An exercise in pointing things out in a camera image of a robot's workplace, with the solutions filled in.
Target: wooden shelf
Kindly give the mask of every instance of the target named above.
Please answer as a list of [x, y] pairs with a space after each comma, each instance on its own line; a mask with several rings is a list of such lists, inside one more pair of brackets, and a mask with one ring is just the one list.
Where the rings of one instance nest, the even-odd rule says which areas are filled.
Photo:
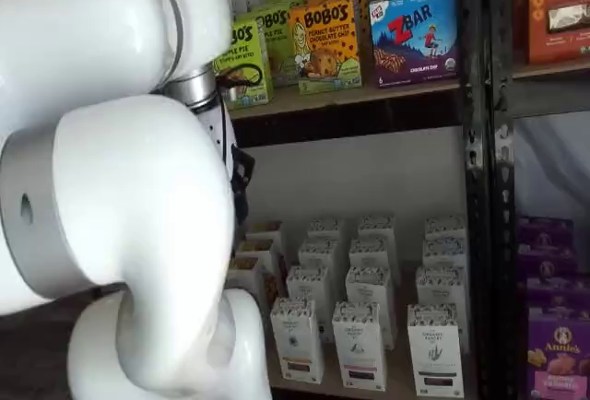
[[360, 103], [372, 100], [384, 100], [428, 94], [436, 91], [446, 91], [459, 88], [457, 79], [444, 79], [422, 84], [414, 84], [392, 88], [377, 88], [372, 79], [362, 88], [347, 89], [329, 93], [301, 95], [297, 86], [277, 88], [275, 97], [267, 105], [232, 110], [232, 120], [252, 117], [269, 116], [286, 112], [299, 112], [325, 107]]
[[[405, 267], [403, 285], [395, 288], [395, 310], [399, 334], [393, 351], [386, 351], [387, 387], [384, 393], [362, 389], [345, 388], [340, 377], [340, 366], [335, 345], [324, 345], [324, 378], [321, 384], [294, 382], [283, 378], [278, 362], [277, 348], [273, 338], [266, 343], [266, 365], [272, 388], [312, 394], [332, 395], [364, 400], [415, 400], [435, 397], [418, 397], [414, 387], [414, 374], [407, 339], [407, 305], [417, 299], [414, 287], [415, 266]], [[473, 356], [463, 356], [463, 379], [466, 400], [477, 400], [477, 384]]]

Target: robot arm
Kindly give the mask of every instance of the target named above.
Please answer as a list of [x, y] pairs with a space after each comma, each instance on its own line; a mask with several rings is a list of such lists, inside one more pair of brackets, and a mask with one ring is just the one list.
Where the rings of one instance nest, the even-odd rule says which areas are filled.
[[[232, 139], [210, 105], [226, 1], [0, 0], [0, 17], [0, 312], [123, 281], [73, 333], [77, 400], [269, 399], [255, 303], [221, 293], [232, 140], [186, 109]], [[137, 96], [164, 82], [186, 106]]]

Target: orange snack box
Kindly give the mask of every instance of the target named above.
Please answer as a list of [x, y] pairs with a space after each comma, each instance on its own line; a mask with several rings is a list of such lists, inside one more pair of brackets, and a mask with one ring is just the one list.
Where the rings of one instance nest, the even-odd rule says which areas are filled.
[[359, 13], [354, 0], [326, 0], [295, 6], [289, 30], [300, 81], [300, 93], [321, 93], [362, 85]]

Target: purple annie's box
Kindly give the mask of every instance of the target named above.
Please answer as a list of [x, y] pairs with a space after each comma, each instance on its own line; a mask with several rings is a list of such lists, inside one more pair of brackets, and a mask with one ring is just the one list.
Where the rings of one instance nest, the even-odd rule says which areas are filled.
[[573, 249], [573, 222], [565, 218], [518, 218], [516, 239], [532, 246], [564, 246]]
[[532, 307], [526, 398], [585, 400], [590, 377], [590, 312]]
[[590, 309], [590, 278], [529, 277], [526, 280], [526, 302], [530, 306]]

